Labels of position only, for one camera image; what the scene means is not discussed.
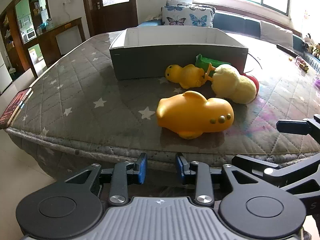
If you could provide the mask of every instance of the pillow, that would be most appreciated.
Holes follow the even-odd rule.
[[[193,6],[163,6],[163,25],[190,25],[212,27],[213,10]]]
[[[170,6],[170,5],[180,5],[180,6],[189,6],[191,5],[190,3],[186,3],[186,2],[179,2],[176,0],[167,0],[167,2],[165,3],[165,6]]]
[[[272,23],[260,21],[260,39],[273,44],[279,43],[285,48],[293,50],[292,31],[286,30]]]
[[[194,7],[204,7],[204,8],[210,8],[212,9],[213,13],[216,13],[216,8],[211,6],[211,5],[206,5],[206,4],[193,4],[192,6]]]

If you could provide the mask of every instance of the purple object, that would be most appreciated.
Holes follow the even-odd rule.
[[[320,89],[320,78],[315,78],[315,82],[313,84]]]

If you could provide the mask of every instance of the yellow rubber toy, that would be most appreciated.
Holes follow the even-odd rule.
[[[194,139],[204,132],[220,132],[229,128],[234,119],[233,109],[221,98],[206,99],[195,91],[160,100],[158,125],[168,128],[184,139]]]
[[[257,94],[254,82],[240,75],[236,68],[227,64],[215,68],[209,63],[203,83],[207,80],[212,82],[211,88],[217,98],[229,98],[237,104],[248,104],[255,99]]]
[[[204,70],[190,64],[185,67],[170,65],[165,70],[165,77],[173,83],[179,83],[184,89],[201,87],[204,81]]]

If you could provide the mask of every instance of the mattress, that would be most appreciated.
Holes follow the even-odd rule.
[[[276,130],[279,119],[318,113],[320,92],[312,84],[315,70],[305,73],[275,45],[230,34],[261,64],[248,56],[245,68],[260,82],[258,96],[248,105],[230,102],[235,120],[229,129],[184,140],[159,127],[155,111],[161,98],[185,90],[164,77],[118,81],[108,49],[118,34],[94,36],[50,67],[32,84],[33,95],[6,129],[50,176],[58,179],[91,163],[109,168],[147,152],[147,179],[176,185],[171,172],[177,152],[212,167],[230,163],[236,154],[286,166],[319,152],[311,136]],[[193,90],[214,97],[210,82]]]

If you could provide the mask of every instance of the gray box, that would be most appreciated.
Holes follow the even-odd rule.
[[[167,66],[194,64],[198,54],[229,62],[242,74],[248,48],[216,28],[164,25],[124,30],[110,54],[116,78],[123,80],[163,77]]]

